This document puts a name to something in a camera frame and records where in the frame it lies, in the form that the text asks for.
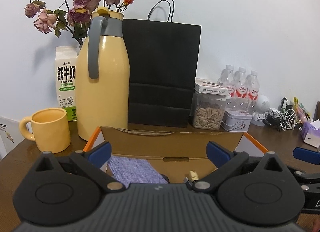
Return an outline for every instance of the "purple cloth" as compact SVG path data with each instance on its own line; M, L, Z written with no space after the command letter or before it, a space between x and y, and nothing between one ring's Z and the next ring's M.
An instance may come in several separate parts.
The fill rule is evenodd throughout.
M111 156L108 160L108 168L115 179L127 188L130 183L167 183L147 160Z

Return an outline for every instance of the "white speaker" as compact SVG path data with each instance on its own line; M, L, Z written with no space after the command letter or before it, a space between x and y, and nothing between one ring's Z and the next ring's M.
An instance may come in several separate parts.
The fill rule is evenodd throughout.
M256 106L255 106L255 110L263 114L267 112L269 108L270 108L269 98L267 98L265 95L259 95Z
M267 112L270 108L269 98L265 95L259 95L256 105L254 107L255 112L252 114L252 124L258 126L264 126L262 120L265 118L264 113Z

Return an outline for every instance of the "mug handle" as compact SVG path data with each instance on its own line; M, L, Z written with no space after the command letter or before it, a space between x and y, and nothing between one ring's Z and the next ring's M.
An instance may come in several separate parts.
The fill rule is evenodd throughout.
M27 123L31 122L31 117L27 116L24 119L22 119L19 123L19 130L23 137L30 141L35 141L35 136L30 133L27 129Z

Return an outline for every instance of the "wooden table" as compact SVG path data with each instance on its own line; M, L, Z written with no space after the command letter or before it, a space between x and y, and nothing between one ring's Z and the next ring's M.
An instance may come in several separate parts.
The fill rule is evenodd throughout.
M129 125L130 129L137 129L137 125ZM164 128L145 126L146 130L174 130L174 131L199 131L188 126L182 128ZM77 133L76 122L70 122L71 145L57 156L69 155L75 150L84 148L86 141L82 140ZM306 172L320 172L320 167L309 163L296 160L292 156L295 147L304 147L314 149L313 147L303 143L298 130L277 132L270 128L262 128L250 125L249 133L256 138L268 150L275 151L281 159L288 165L300 168ZM9 232L19 225L20 221L17 217L12 204L12 195L20 184L23 177L33 165L34 161L40 155L34 142L24 140L17 145L2 161L0 161L0 231ZM302 214L299 217L298 224L306 231L311 231L312 222L315 215Z

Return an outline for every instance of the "yellow thermos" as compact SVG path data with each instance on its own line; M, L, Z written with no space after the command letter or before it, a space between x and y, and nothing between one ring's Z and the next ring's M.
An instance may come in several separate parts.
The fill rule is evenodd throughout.
M99 7L76 64L77 124L87 140L98 126L128 127L130 66L120 12Z

